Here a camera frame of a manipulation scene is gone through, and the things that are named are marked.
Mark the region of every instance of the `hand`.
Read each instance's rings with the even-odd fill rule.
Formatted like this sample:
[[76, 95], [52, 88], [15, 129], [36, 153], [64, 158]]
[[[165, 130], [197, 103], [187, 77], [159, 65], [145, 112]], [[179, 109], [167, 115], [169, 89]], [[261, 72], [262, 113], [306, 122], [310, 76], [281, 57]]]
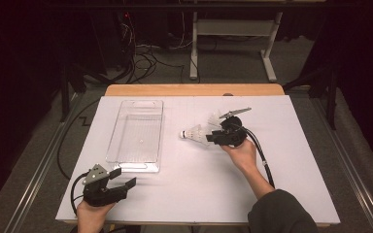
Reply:
[[77, 208], [78, 212], [78, 232], [79, 233], [99, 233], [104, 226], [105, 216], [115, 206], [112, 203], [103, 207], [93, 207], [82, 201]]
[[230, 146], [220, 147], [229, 154], [232, 162], [244, 174], [258, 200], [265, 194], [275, 190], [275, 188], [262, 177], [256, 167], [256, 147], [254, 143], [246, 139], [236, 148]]
[[246, 173], [249, 170], [256, 169], [256, 147], [254, 143], [245, 139], [244, 142], [236, 147], [220, 146], [225, 152], [229, 154], [235, 166]]

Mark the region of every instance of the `desk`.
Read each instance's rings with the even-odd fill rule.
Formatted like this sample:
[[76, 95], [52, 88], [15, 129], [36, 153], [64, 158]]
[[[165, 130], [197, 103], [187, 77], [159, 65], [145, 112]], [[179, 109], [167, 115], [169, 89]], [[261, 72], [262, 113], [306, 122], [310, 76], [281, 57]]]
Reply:
[[[216, 96], [226, 92], [241, 96]], [[137, 185], [129, 190], [128, 198], [109, 212], [107, 221], [122, 224], [247, 224], [247, 213], [256, 199], [230, 158], [218, 146], [205, 147], [178, 137], [180, 130], [205, 124], [212, 111], [225, 112], [233, 106], [233, 110], [253, 108], [250, 114], [242, 114], [240, 118], [258, 137], [277, 188], [297, 197], [317, 223], [339, 222], [293, 106], [279, 85], [112, 85], [106, 95], [98, 106], [56, 219], [76, 221], [69, 193], [78, 175], [95, 163], [110, 170], [105, 155], [119, 101], [130, 95], [131, 100], [159, 98], [164, 102], [160, 171], [157, 174], [125, 173], [116, 181], [110, 181], [110, 186], [116, 186], [135, 176], [138, 179]], [[259, 169], [265, 177], [260, 164], [258, 158]], [[75, 195], [82, 190], [83, 186], [77, 185]]]

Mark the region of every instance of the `black sleeve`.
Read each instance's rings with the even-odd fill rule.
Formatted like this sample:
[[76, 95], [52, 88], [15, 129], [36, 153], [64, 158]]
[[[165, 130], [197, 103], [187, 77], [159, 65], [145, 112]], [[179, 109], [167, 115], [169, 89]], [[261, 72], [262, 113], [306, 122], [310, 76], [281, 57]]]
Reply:
[[248, 213], [253, 233], [318, 232], [317, 225], [294, 196], [277, 189], [259, 199]]

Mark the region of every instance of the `transparent tray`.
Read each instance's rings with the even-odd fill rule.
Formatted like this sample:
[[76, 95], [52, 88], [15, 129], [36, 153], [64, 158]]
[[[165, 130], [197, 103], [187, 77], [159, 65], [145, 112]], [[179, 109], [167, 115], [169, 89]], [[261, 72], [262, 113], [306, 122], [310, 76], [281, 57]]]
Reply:
[[160, 100], [122, 101], [106, 158], [112, 169], [158, 172], [162, 120]]

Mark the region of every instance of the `white table surface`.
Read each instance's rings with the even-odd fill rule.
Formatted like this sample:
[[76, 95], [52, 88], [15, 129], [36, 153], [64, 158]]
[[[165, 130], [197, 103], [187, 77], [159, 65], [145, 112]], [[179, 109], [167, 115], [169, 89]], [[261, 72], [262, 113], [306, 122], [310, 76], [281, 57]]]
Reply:
[[[127, 199], [118, 202], [108, 221], [138, 224], [246, 224], [256, 202], [244, 176], [219, 146], [206, 147], [181, 139], [179, 133], [207, 124], [217, 111], [251, 107], [242, 113], [243, 125], [257, 136], [268, 161], [275, 186], [293, 194], [316, 223], [340, 219], [288, 96], [219, 97], [102, 97], [56, 219], [75, 221], [69, 195], [75, 178], [95, 163], [107, 170], [105, 157], [122, 100], [162, 100], [164, 126], [160, 171], [156, 174], [124, 173], [108, 186], [137, 177]], [[265, 175], [260, 158], [258, 168]], [[75, 196], [81, 195], [78, 183]]]

